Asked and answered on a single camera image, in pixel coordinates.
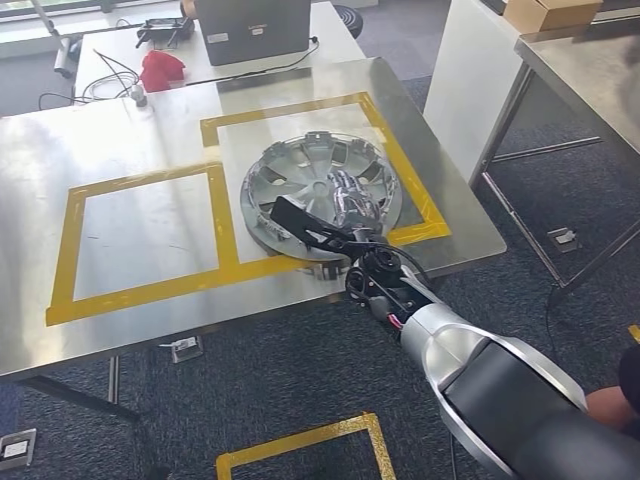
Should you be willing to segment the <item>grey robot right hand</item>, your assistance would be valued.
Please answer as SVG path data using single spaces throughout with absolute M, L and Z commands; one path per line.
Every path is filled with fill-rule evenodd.
M 334 224 L 343 229 L 367 228 L 376 234 L 383 232 L 380 206 L 358 180 L 344 170 L 328 175 L 332 186 L 335 210 Z

